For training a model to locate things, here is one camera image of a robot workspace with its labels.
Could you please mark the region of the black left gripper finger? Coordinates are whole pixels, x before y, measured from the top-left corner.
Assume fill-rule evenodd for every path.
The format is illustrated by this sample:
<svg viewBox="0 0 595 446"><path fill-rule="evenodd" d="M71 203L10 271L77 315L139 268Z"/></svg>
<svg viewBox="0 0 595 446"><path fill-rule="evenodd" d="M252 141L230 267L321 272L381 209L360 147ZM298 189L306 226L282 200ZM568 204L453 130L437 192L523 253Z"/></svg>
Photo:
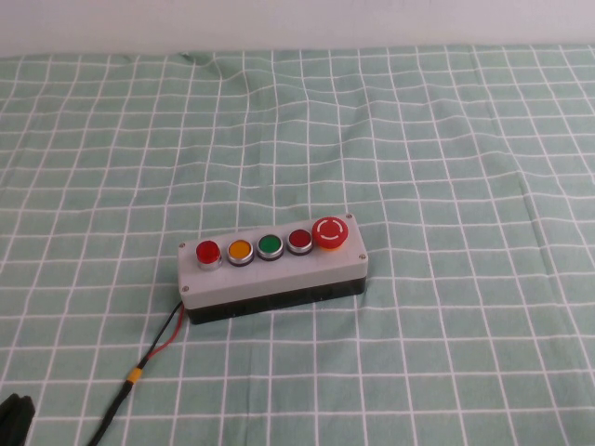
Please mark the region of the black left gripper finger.
<svg viewBox="0 0 595 446"><path fill-rule="evenodd" d="M15 430L18 408L20 407L20 396L16 393L8 396L1 403L1 445L20 445L20 433Z"/></svg>
<svg viewBox="0 0 595 446"><path fill-rule="evenodd" d="M30 396L20 399L20 446L26 443L29 430L35 415L35 406Z"/></svg>

